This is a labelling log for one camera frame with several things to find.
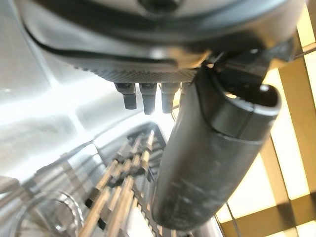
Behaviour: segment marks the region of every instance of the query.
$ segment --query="wooden slat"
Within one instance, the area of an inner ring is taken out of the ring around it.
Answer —
[[[316,191],[316,110],[304,58],[279,70],[310,192]]]
[[[280,209],[281,213],[283,214],[283,217],[290,221],[291,225],[297,226],[293,208],[291,205],[291,200],[287,193],[285,181],[282,175],[282,170],[277,159],[276,150],[271,136],[265,142],[260,154],[268,175],[268,179],[271,185],[274,198],[276,200],[276,204],[282,205],[283,208],[286,208],[283,212]],[[284,233],[287,237],[299,236],[296,227],[293,227]]]
[[[295,31],[295,33],[293,35],[293,39],[294,39],[294,47],[295,47],[294,55],[296,55],[296,57],[298,57],[298,55],[302,55],[303,49],[301,46],[301,41],[300,41],[300,37],[299,37],[297,30]]]
[[[316,0],[310,0],[307,8],[310,14],[314,36],[316,36]]]
[[[315,197],[306,195],[290,202],[297,225],[316,219]],[[265,237],[281,231],[286,231],[289,236],[296,225],[287,218],[288,204],[277,205],[247,216],[236,219],[242,237]],[[221,224],[226,237],[236,237],[233,221]]]

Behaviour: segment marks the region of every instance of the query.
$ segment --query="black plastic part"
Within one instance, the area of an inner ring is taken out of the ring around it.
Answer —
[[[172,237],[171,230],[169,230],[169,229],[167,229],[167,228],[163,228],[163,229],[162,229],[162,236],[163,236],[163,237]]]
[[[100,190],[98,190],[97,188],[93,188],[91,194],[89,195],[89,197],[84,203],[85,206],[88,208],[91,208],[93,203],[98,199],[99,195],[100,195]]]
[[[156,168],[156,167],[159,167],[160,166],[160,160],[156,161],[156,162],[151,162],[149,163],[149,166],[151,168]]]
[[[154,14],[166,14],[174,12],[179,0],[138,0],[138,2],[149,12]]]
[[[121,154],[116,154],[114,160],[116,160],[118,163],[123,164],[125,161],[125,157],[122,156]]]
[[[151,167],[148,167],[148,175],[147,175],[147,180],[149,181],[149,182],[151,182],[151,181],[155,181],[155,178],[154,178],[154,173],[153,173],[153,170],[152,170],[152,168]]]
[[[158,142],[153,144],[153,152],[155,152],[157,150],[161,150],[161,149],[162,149],[161,145]]]
[[[149,162],[154,162],[157,159],[160,159],[162,156],[162,150],[158,150],[156,152],[151,153],[149,157]]]
[[[269,49],[253,49],[240,54],[222,53],[210,61],[216,61],[213,69],[220,73],[220,83],[228,92],[251,100],[259,93],[272,60],[277,59],[273,66],[281,67],[292,60],[294,52],[294,39],[290,38]]]
[[[106,223],[105,223],[101,218],[99,218],[99,220],[98,220],[98,227],[99,227],[101,230],[105,230]]]
[[[188,83],[188,82],[182,82],[182,83],[181,83],[180,105],[181,105],[182,102],[183,102],[183,98],[184,98],[184,96],[185,96],[185,94],[186,94],[186,92],[187,92],[187,89],[188,89],[189,85],[190,85],[190,83]]]
[[[114,83],[119,93],[123,94],[125,108],[127,110],[135,110],[136,103],[136,88],[134,83]]]
[[[137,102],[136,102],[136,94],[131,95],[123,95],[125,108],[127,110],[136,110]]]
[[[150,115],[155,110],[157,84],[140,83],[139,88],[143,95],[144,112],[146,115]]]
[[[151,209],[157,224],[189,231],[209,220],[246,174],[279,110],[275,88],[252,101],[231,99],[200,68],[162,156]]]
[[[178,91],[179,87],[179,83],[161,84],[162,112],[164,114],[169,114],[172,112],[174,94]]]
[[[183,45],[193,49],[193,43],[197,43],[198,48],[239,51],[271,47],[288,39],[296,27],[303,3],[304,0],[240,0],[194,17],[175,15],[166,19],[148,19],[141,14],[128,14],[93,1],[24,0],[20,2],[20,10],[31,34],[55,49],[58,46],[69,48],[71,43],[73,48],[69,50],[88,47],[100,52],[104,47],[86,41],[91,37],[73,38],[78,35],[78,29],[71,31],[70,28],[65,32],[69,26],[64,24],[66,21],[82,26],[82,35],[90,36],[97,32],[104,39],[129,39],[135,46],[143,42],[154,46]],[[117,47],[117,50],[124,51],[124,47]]]

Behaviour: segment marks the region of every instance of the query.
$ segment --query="reflective metal surface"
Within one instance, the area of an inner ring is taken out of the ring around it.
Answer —
[[[142,111],[141,106],[125,110],[112,83],[36,48],[6,0],[0,2],[0,29],[1,175],[25,180],[62,153]]]
[[[56,206],[56,203],[61,203],[63,206]],[[65,211],[71,211],[72,218],[65,215]],[[25,230],[23,230],[22,224],[25,220],[28,220],[29,223],[24,227]],[[35,227],[38,226],[38,228],[32,230],[29,227],[30,224]],[[52,191],[39,194],[21,208],[14,218],[10,237],[41,236],[45,233],[75,237],[78,235],[82,225],[83,217],[77,202],[68,194]]]
[[[84,200],[126,131],[153,121],[168,138],[173,119],[161,112],[161,93],[151,116],[139,89],[138,109],[126,110],[111,82],[41,51],[9,0],[0,1],[0,32],[0,236],[7,237],[18,211],[52,190],[68,193],[85,218]]]

